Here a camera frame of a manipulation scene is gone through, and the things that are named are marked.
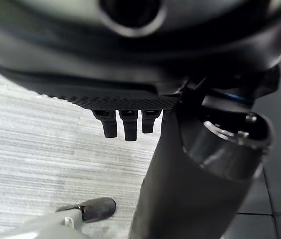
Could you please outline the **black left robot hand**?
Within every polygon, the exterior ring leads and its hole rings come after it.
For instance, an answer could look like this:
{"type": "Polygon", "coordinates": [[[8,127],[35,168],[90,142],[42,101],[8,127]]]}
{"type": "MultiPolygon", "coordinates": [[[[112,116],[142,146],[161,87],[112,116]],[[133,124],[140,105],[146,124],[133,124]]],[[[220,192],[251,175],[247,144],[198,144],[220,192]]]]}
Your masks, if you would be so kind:
{"type": "Polygon", "coordinates": [[[131,239],[219,239],[274,129],[281,0],[0,0],[0,74],[91,110],[106,138],[161,136],[131,239]]]}

